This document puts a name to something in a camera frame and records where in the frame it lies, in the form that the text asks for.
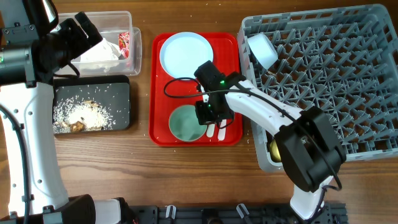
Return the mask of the white napkin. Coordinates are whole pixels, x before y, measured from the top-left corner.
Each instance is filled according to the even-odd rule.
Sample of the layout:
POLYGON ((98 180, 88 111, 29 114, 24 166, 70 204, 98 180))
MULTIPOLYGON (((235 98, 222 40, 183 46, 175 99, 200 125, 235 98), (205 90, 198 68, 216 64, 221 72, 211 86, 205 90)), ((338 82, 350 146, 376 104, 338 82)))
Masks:
POLYGON ((105 38, 80 56, 80 62, 104 62, 118 60, 121 56, 119 47, 105 38))

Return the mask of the red sauce packet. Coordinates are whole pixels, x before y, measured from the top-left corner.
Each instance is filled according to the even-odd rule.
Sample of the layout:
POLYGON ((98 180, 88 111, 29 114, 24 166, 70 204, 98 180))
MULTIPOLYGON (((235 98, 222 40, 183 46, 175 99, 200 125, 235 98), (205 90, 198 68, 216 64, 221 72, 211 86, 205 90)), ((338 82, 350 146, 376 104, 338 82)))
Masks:
POLYGON ((119 41, 119 49, 121 51, 121 55, 124 58, 129 57, 129 41, 130 41, 130 33, 129 32, 123 32, 118 35, 118 41, 119 41))

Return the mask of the light blue food bowl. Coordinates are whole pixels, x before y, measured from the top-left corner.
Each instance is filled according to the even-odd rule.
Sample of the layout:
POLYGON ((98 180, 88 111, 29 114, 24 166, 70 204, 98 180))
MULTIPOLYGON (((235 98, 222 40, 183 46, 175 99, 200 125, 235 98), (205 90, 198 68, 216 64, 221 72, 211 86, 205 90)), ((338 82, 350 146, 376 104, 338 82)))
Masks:
POLYGON ((248 38, 248 45, 264 69, 270 69, 278 60, 277 51, 266 35, 259 33, 248 38))

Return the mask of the yellow plastic cup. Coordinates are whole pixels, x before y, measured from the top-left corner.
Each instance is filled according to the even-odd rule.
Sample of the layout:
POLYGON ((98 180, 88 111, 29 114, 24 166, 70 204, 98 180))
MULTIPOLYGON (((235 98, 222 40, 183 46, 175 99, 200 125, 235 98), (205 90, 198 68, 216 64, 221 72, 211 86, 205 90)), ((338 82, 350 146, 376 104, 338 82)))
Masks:
POLYGON ((281 162, 281 156, 276 141, 273 139, 269 144, 269 153, 273 162, 281 162))

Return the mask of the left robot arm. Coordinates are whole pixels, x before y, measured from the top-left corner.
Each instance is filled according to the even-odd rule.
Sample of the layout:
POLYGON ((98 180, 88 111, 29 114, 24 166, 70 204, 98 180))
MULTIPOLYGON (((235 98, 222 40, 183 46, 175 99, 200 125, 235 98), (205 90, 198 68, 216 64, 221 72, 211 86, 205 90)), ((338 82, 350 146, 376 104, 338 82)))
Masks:
POLYGON ((53 79, 100 43, 84 12, 60 21, 52 1, 2 1, 1 120, 11 191, 2 223, 137 223, 121 198, 70 197, 57 162, 53 79))

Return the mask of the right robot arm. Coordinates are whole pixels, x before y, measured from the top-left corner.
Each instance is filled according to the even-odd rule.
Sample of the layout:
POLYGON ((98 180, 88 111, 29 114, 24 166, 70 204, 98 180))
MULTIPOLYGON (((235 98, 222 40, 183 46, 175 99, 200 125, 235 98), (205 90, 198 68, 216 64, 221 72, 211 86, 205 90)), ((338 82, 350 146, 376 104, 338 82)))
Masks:
POLYGON ((294 184, 290 206, 309 223, 320 215, 327 190, 341 190, 337 176, 346 153, 328 116, 313 106, 303 110, 265 94, 240 73, 221 73, 207 61, 195 73, 198 90, 208 101, 197 101, 200 124, 220 125, 224 119, 242 114, 274 138, 285 173, 294 184))

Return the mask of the grey dishwasher rack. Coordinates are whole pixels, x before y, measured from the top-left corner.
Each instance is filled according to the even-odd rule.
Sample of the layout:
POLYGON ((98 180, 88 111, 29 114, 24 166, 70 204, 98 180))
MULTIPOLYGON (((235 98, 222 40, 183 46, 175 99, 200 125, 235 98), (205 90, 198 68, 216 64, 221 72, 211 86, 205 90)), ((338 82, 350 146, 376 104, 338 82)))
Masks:
POLYGON ((349 161, 397 155, 397 33, 381 4, 249 16, 238 32, 242 74, 288 105, 322 109, 349 161), (248 45, 262 33, 278 60, 248 45))

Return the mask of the white plastic spoon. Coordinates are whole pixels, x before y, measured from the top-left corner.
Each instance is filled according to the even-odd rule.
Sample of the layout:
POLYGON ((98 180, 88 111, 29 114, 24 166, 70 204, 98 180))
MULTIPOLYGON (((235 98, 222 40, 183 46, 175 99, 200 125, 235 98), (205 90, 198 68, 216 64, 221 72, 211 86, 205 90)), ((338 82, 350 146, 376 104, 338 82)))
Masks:
POLYGON ((215 124, 209 124, 206 130, 206 136, 212 138, 215 132, 215 124))

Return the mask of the white plastic fork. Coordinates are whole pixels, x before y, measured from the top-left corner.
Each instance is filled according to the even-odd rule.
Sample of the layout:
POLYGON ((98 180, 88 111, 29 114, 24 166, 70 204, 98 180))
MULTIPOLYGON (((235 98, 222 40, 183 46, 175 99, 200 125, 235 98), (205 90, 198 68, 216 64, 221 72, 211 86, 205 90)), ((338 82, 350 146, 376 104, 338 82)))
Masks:
POLYGON ((220 128, 218 130, 218 140, 219 141, 224 141, 225 136, 226 136, 226 119, 223 119, 222 122, 220 123, 220 128))

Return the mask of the clear plastic bin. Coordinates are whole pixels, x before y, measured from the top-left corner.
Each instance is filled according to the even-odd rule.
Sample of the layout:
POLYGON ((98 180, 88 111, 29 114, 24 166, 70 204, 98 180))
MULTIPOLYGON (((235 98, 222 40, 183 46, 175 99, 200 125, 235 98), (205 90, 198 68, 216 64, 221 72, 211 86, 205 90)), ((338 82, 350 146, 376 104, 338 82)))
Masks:
POLYGON ((138 75, 142 64, 141 31, 132 24, 132 16, 128 11, 87 12, 86 15, 96 26, 102 38, 119 46, 118 35, 130 33, 129 57, 122 55, 118 60, 104 62, 80 62, 80 56, 72 60, 72 64, 83 77, 97 75, 138 75))

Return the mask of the mint green bowl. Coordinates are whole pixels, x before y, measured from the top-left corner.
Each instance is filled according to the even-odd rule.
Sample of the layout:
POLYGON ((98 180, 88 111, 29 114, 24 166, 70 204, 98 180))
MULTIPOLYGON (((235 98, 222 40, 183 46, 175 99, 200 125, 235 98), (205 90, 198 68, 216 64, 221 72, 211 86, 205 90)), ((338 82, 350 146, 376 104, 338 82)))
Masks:
POLYGON ((178 140, 193 142, 206 133, 207 126, 199 124, 193 105, 182 105, 172 111, 169 129, 178 140))

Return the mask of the red serving tray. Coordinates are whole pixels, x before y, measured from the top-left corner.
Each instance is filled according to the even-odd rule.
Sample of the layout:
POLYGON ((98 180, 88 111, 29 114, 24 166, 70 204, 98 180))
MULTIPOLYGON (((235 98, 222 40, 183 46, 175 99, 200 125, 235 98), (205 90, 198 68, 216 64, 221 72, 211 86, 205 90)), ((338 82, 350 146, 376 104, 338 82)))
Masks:
MULTIPOLYGON (((215 65, 226 75, 239 71, 238 43, 235 37, 225 32, 208 32, 201 35, 210 43, 215 56, 215 65)), ((169 118, 174 109, 182 105, 194 105, 200 97, 173 99, 164 95, 164 85, 172 80, 160 64, 160 50, 163 43, 171 37, 171 33, 159 34, 152 43, 152 65, 150 83, 149 136, 152 141, 162 147, 203 147, 233 146, 243 135, 243 117, 236 113, 234 121, 226 127, 225 139, 218 139, 218 129, 212 138, 202 136, 193 142, 177 139, 169 129, 169 118)))

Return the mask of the black plastic tray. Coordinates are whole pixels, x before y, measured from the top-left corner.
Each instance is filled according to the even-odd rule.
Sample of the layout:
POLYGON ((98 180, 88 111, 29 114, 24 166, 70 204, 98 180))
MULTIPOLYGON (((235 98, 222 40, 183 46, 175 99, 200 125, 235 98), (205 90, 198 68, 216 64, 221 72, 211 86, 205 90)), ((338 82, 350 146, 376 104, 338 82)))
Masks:
POLYGON ((53 131, 71 134, 127 129, 131 86, 125 75, 54 81, 53 131))

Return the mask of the light blue plate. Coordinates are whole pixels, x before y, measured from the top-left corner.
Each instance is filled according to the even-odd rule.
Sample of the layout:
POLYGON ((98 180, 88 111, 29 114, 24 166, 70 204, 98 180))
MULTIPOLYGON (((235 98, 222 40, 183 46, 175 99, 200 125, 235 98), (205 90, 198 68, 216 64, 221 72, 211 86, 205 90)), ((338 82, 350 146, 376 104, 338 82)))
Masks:
POLYGON ((164 71, 173 78, 195 78, 194 73, 214 53, 204 36, 180 32, 170 36, 161 46, 159 60, 164 71))

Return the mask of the food scraps and rice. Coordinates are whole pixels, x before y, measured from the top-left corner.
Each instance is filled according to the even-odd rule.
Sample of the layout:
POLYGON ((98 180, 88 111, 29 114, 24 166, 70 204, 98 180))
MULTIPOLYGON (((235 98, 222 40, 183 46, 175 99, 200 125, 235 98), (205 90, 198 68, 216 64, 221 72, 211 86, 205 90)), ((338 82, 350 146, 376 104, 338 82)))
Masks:
POLYGON ((55 134, 107 131, 115 124, 110 109, 91 99, 79 100, 76 96, 58 101, 53 107, 55 134))

